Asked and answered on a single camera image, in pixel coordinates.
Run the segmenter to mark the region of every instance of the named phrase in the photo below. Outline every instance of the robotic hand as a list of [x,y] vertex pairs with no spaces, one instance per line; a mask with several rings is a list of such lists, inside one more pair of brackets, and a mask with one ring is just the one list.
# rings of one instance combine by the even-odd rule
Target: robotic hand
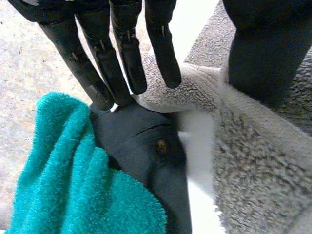
[[[142,0],[8,0],[26,19],[37,22],[92,102],[102,110],[132,100],[116,52],[109,38],[110,17],[130,88],[134,94],[147,89],[135,27]],[[148,35],[158,67],[169,88],[181,83],[168,24],[176,0],[145,0]],[[104,82],[87,57],[78,38],[75,16]]]

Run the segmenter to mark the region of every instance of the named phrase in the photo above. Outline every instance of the terry cloth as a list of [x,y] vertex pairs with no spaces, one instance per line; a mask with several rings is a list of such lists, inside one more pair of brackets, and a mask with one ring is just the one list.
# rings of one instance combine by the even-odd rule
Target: terry cloth
[[227,76],[225,66],[214,145],[215,203],[227,233],[310,234],[312,137]]
[[164,234],[165,210],[95,146],[89,107],[49,93],[37,105],[33,148],[6,234]]
[[[135,99],[150,110],[195,109],[215,115],[215,203],[227,233],[311,234],[312,48],[297,70],[284,106],[273,112],[224,82],[226,69],[219,84],[215,73],[200,72],[221,66],[231,46],[229,33],[234,36],[222,4],[215,12],[186,63],[180,64],[183,92],[167,89],[159,73],[149,71],[156,68],[145,66],[148,90]],[[211,33],[218,23],[220,29]],[[205,108],[207,102],[215,108]]]
[[186,156],[171,121],[135,101],[114,113],[90,109],[97,146],[161,202],[167,233],[191,234]]

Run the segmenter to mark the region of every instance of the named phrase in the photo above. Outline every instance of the black robotic finger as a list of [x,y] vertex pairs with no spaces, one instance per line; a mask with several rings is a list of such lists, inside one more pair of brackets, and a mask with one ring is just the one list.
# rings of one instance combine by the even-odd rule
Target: black robotic finger
[[82,48],[74,18],[39,23],[94,104],[109,110],[114,99]]
[[114,35],[129,86],[134,94],[142,94],[147,89],[147,83],[136,37],[137,18],[142,10],[142,1],[112,0],[111,8]]
[[181,83],[181,71],[172,44],[169,22],[176,0],[146,0],[145,20],[160,73],[169,88]]
[[76,17],[83,28],[102,77],[113,94],[115,103],[119,106],[129,104],[132,97],[109,38],[110,5],[108,1],[102,1],[102,4],[92,11],[78,12]]

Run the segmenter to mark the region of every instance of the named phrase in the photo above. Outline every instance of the dark gray fabric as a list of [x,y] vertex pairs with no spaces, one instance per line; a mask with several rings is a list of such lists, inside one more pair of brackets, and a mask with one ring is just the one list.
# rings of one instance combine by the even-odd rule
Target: dark gray fabric
[[[134,101],[114,113],[94,105],[90,109],[97,146],[161,202],[168,216],[167,233],[191,234],[186,156],[171,121]],[[157,149],[159,142],[166,142],[165,152]]]

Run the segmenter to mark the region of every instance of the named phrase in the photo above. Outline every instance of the towel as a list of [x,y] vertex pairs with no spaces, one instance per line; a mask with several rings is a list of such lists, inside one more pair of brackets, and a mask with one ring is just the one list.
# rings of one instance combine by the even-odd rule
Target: towel
[[142,54],[148,90],[135,100],[160,112],[213,114],[214,202],[227,234],[311,234],[312,48],[284,105],[272,111],[228,84],[226,58],[222,69],[209,67],[209,49],[219,48],[211,44],[224,42],[208,40],[214,25],[205,26],[193,56],[180,64],[175,90],[165,87],[153,56]]
[[[312,137],[237,91],[227,77],[224,66],[214,118],[215,204],[223,226],[228,234],[311,234]],[[306,90],[299,81],[292,89],[297,95]]]
[[5,233],[164,234],[158,200],[108,162],[95,146],[88,106],[66,94],[43,96]]

